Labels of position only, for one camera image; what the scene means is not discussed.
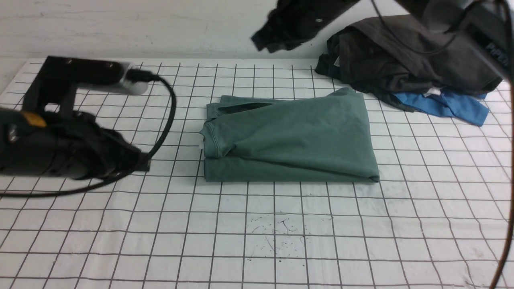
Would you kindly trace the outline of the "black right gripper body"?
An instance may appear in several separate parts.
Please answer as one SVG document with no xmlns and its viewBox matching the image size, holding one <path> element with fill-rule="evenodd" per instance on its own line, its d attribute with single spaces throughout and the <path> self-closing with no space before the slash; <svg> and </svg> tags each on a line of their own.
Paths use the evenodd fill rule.
<svg viewBox="0 0 514 289">
<path fill-rule="evenodd" d="M 357 0 L 278 0 L 251 40 L 258 51 L 292 51 L 312 40 Z"/>
</svg>

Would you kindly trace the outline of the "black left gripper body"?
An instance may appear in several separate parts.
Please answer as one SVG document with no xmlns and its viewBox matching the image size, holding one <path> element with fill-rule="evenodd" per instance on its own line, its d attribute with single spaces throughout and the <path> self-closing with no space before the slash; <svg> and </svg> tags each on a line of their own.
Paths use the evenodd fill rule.
<svg viewBox="0 0 514 289">
<path fill-rule="evenodd" d="M 148 172 L 148 154 L 95 116 L 74 110 L 29 113 L 1 108 L 0 172 L 5 176 L 108 179 L 120 173 Z"/>
</svg>

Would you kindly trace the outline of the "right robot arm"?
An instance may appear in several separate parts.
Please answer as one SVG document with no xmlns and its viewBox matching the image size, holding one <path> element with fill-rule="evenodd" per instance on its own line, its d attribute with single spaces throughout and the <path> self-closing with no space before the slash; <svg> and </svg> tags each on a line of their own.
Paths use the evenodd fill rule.
<svg viewBox="0 0 514 289">
<path fill-rule="evenodd" d="M 399 0 L 431 31 L 465 38 L 502 79 L 513 83 L 513 11 L 506 0 Z M 258 51 L 292 51 L 312 40 L 356 0 L 279 0 L 251 40 Z"/>
</svg>

